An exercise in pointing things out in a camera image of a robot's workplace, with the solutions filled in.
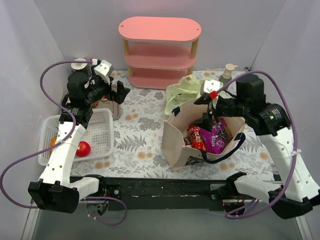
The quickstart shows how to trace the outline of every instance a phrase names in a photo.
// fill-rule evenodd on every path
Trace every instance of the floral tablecloth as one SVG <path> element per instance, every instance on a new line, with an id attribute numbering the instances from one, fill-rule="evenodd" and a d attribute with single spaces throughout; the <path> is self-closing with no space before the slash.
<path id="1" fill-rule="evenodd" d="M 221 70 L 193 72 L 198 79 L 218 79 L 222 73 Z M 232 77 L 241 73 L 234 72 Z M 131 89 L 121 105 L 121 117 L 113 122 L 114 152 L 103 159 L 75 162 L 71 175 L 225 180 L 242 171 L 260 180 L 274 180 L 270 155 L 249 127 L 245 129 L 244 144 L 228 159 L 217 164 L 195 163 L 173 172 L 160 149 L 164 120 L 167 119 L 165 91 L 132 86 L 127 71 L 114 71 L 112 76 Z M 229 91 L 234 93 L 235 85 L 231 85 Z"/>

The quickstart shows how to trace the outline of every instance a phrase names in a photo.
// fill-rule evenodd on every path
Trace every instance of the green cloth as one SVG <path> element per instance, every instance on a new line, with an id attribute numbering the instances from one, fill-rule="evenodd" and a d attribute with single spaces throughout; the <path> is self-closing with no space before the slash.
<path id="1" fill-rule="evenodd" d="M 186 101 L 200 97 L 201 84 L 205 80 L 217 80 L 215 78 L 197 79 L 194 75 L 184 76 L 179 83 L 169 85 L 165 90 L 166 106 L 164 114 L 170 116 L 172 110 L 181 106 Z"/>

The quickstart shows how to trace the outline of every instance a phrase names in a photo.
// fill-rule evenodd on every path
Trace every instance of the white tray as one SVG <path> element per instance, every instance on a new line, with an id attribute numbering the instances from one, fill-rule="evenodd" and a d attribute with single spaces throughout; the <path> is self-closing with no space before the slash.
<path id="1" fill-rule="evenodd" d="M 60 115 L 48 117 L 42 127 L 39 143 L 39 151 L 50 146 L 51 140 L 58 134 Z M 86 157 L 75 157 L 74 162 L 100 159 L 110 156 L 114 150 L 114 124 L 112 112 L 108 108 L 94 109 L 88 127 L 81 141 L 87 142 L 91 152 Z M 50 152 L 46 151 L 38 156 L 40 165 L 45 166 L 50 158 Z"/>

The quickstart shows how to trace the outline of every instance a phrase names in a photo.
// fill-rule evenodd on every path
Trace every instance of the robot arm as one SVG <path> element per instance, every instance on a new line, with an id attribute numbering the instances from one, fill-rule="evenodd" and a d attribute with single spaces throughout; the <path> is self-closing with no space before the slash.
<path id="1" fill-rule="evenodd" d="M 203 90 L 202 97 L 195 104 L 208 104 L 208 111 L 192 124 L 210 131 L 212 117 L 216 121 L 219 117 L 243 117 L 269 151 L 284 182 L 290 172 L 293 154 L 293 131 L 285 110 L 278 104 L 266 102 L 264 82 L 256 75 L 240 78 L 236 82 L 236 91 L 235 98 L 219 96 L 218 100 L 213 101 L 208 97 L 212 91 Z M 296 154 L 295 169 L 285 195 L 272 206 L 273 211 L 283 219 L 304 215 L 320 204 L 320 187 L 311 177 L 301 154 Z M 283 187 L 257 180 L 244 172 L 230 176 L 226 182 L 218 189 L 217 195 L 244 194 L 266 203 L 275 199 Z"/>
<path id="2" fill-rule="evenodd" d="M 93 114 L 92 104 L 106 97 L 110 101 L 122 104 L 130 89 L 117 82 L 117 91 L 112 89 L 112 65 L 105 60 L 92 60 L 93 75 L 75 72 L 68 77 L 68 95 L 62 101 L 76 119 L 72 135 L 61 145 L 54 148 L 50 159 L 38 179 L 31 182 L 28 192 L 37 206 L 43 210 L 73 213 L 79 200 L 91 194 L 103 195 L 99 179 L 84 177 L 70 183 L 70 172 L 78 149 L 79 142 L 85 134 L 89 120 Z M 72 130 L 73 120 L 62 111 L 59 118 L 56 141 L 61 141 Z"/>

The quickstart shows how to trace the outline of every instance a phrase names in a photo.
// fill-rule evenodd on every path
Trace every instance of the small shelf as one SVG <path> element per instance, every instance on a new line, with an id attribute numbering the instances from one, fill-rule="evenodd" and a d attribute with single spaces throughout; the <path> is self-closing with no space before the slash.
<path id="1" fill-rule="evenodd" d="M 201 26 L 189 18 L 134 16 L 119 25 L 122 38 L 134 42 L 191 43 L 201 34 Z"/>
<path id="2" fill-rule="evenodd" d="M 134 68 L 129 81 L 137 88 L 167 89 L 167 86 L 178 83 L 186 75 L 187 70 Z"/>
<path id="3" fill-rule="evenodd" d="M 185 46 L 137 44 L 130 47 L 130 55 L 125 55 L 124 59 L 134 68 L 186 70 L 196 62 L 190 52 L 191 48 Z"/>

